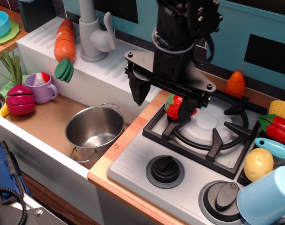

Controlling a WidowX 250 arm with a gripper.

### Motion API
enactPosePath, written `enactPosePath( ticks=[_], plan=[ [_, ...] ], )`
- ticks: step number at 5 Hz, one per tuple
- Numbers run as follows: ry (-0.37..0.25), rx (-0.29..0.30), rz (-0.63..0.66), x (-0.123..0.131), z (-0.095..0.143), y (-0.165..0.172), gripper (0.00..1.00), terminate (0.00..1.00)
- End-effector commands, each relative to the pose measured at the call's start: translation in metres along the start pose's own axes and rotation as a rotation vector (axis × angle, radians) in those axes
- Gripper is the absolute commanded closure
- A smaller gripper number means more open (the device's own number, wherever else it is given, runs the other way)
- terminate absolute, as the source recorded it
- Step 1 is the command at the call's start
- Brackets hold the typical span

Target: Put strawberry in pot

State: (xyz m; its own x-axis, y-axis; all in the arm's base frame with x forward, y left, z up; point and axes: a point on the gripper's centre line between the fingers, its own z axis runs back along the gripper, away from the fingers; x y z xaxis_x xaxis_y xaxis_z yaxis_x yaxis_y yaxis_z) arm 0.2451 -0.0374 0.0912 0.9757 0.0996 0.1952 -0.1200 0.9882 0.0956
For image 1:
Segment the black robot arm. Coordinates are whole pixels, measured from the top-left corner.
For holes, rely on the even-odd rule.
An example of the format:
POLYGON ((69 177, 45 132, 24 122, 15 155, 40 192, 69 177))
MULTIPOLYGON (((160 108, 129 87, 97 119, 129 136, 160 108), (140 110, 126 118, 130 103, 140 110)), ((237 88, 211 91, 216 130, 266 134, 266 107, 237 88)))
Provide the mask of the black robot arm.
POLYGON ((151 86, 181 96, 178 123, 189 120, 196 108, 205 107, 216 86, 197 70, 212 58, 196 61, 194 49, 205 39, 211 51, 211 33, 219 31, 222 15, 217 0, 160 0, 157 25, 152 33, 153 52, 129 51, 125 72, 134 101, 140 105, 151 86))

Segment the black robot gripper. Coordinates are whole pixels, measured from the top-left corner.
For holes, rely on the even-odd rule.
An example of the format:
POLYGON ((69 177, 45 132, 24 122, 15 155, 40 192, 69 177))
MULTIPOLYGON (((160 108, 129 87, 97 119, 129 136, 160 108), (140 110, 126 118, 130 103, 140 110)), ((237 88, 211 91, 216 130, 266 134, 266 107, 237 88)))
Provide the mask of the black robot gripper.
POLYGON ((186 54, 128 51, 124 57, 132 97, 138 105, 146 99, 151 85, 183 97, 178 123, 186 122, 196 108, 206 107, 216 90, 186 54))

